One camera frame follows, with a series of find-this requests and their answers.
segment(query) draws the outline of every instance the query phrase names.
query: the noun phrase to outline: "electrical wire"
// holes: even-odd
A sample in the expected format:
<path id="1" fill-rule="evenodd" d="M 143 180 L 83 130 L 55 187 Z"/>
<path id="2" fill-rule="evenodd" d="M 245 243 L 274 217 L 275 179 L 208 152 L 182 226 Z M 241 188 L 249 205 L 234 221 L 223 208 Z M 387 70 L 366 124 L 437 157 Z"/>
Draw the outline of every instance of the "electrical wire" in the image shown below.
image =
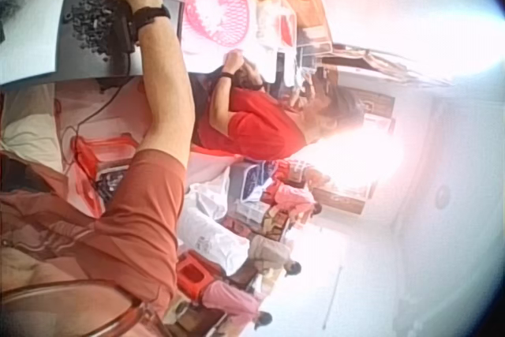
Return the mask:
<path id="1" fill-rule="evenodd" d="M 77 143 L 77 139 L 79 138 L 79 130 L 80 130 L 80 127 L 90 121 L 92 118 L 94 118 L 95 116 L 97 116 L 98 114 L 100 114 L 101 112 L 103 112 L 108 106 L 110 106 L 112 104 L 112 102 L 114 102 L 114 100 L 118 97 L 119 95 L 119 92 L 123 89 L 123 87 L 125 87 L 125 85 L 129 82 L 129 74 L 130 74 L 130 70 L 131 70 L 131 67 L 132 67 L 132 59 L 130 57 L 130 54 L 126 54 L 126 57 L 127 57 L 127 66 L 126 66 L 126 75 L 125 75 L 125 82 L 120 84 L 119 87 L 118 87 L 118 90 L 116 90 L 116 92 L 109 98 L 109 100 L 107 100 L 105 102 L 105 104 L 103 104 L 98 110 L 96 110 L 95 112 L 91 113 L 89 116 L 87 116 L 86 118 L 83 118 L 80 122 L 78 122 L 75 126 L 73 125 L 69 125 L 67 126 L 64 130 L 63 130 L 63 134 L 62 134 L 62 137 L 61 137 L 61 141 L 60 143 L 63 141 L 63 137 L 65 136 L 66 132 L 68 130 L 73 130 L 75 132 L 75 135 L 73 137 L 73 142 L 74 144 Z M 88 178 L 89 180 L 89 183 L 90 185 L 92 186 L 93 189 L 96 189 L 95 188 L 95 179 L 92 178 L 88 171 L 84 168 L 84 166 L 82 165 L 82 163 L 80 162 L 79 160 L 79 157 L 78 157 L 78 151 L 75 149 L 75 146 L 73 147 L 70 147 L 72 150 L 73 150 L 73 158 L 72 158 L 72 161 L 69 162 L 68 159 L 62 155 L 65 163 L 68 165 L 67 168 L 65 169 L 65 175 L 67 175 L 70 171 L 70 168 L 72 167 L 72 165 L 74 163 L 76 163 L 78 165 L 78 167 L 83 171 L 83 173 L 86 175 L 86 177 Z"/>

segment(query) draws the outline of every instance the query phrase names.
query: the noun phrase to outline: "white ceiling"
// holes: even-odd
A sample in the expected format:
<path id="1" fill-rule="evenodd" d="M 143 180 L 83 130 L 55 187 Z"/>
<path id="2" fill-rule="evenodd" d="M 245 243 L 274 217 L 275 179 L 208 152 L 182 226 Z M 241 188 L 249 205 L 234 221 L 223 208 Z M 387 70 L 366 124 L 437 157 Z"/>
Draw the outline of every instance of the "white ceiling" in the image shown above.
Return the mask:
<path id="1" fill-rule="evenodd" d="M 505 57 L 495 0 L 324 0 L 334 42 L 400 54 L 442 73 L 475 73 Z"/>

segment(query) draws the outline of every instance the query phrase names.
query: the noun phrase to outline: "pink shirt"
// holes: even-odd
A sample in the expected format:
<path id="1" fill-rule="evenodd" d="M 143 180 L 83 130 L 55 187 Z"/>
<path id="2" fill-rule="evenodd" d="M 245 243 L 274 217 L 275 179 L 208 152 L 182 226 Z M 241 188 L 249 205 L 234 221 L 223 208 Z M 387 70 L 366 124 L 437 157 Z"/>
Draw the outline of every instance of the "pink shirt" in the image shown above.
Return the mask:
<path id="1" fill-rule="evenodd" d="M 202 304 L 206 308 L 227 313 L 237 327 L 254 321 L 260 313 L 260 302 L 255 297 L 220 280 L 205 289 Z"/>
<path id="2" fill-rule="evenodd" d="M 314 196 L 307 189 L 295 189 L 284 184 L 280 185 L 274 199 L 281 209 L 289 212 L 290 217 L 310 211 L 316 203 Z"/>

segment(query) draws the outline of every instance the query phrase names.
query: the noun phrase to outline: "black watch strap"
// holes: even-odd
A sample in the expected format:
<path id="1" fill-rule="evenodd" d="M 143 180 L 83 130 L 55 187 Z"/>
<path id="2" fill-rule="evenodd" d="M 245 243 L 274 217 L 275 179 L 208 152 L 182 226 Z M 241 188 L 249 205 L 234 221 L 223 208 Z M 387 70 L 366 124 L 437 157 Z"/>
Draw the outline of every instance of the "black watch strap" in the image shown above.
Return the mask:
<path id="1" fill-rule="evenodd" d="M 230 73 L 225 73 L 225 72 L 223 72 L 223 73 L 221 73 L 221 74 L 219 75 L 219 78 L 230 78 L 231 80 L 233 80 L 233 79 L 234 79 L 234 75 L 233 75 L 233 74 L 230 74 Z"/>
<path id="2" fill-rule="evenodd" d="M 133 25 L 135 27 L 134 29 L 136 31 L 136 35 L 138 35 L 138 32 L 142 27 L 144 27 L 145 25 L 154 23 L 155 17 L 160 17 L 160 16 L 161 17 L 168 17 L 170 19 L 170 12 L 168 11 L 168 8 L 166 8 L 163 5 L 159 8 L 144 7 L 144 8 L 138 9 L 133 14 Z"/>

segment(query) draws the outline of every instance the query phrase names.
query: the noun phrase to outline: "red t-shirt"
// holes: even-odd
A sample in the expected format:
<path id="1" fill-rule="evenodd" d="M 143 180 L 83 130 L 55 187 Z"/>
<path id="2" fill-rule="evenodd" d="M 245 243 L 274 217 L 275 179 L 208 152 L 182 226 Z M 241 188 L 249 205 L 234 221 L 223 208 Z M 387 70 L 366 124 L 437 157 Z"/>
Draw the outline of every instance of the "red t-shirt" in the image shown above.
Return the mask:
<path id="1" fill-rule="evenodd" d="M 209 109 L 198 124 L 204 148 L 244 155 L 251 159 L 275 160 L 292 156 L 304 146 L 303 133 L 282 106 L 264 92 L 232 88 L 228 136 L 211 127 Z"/>

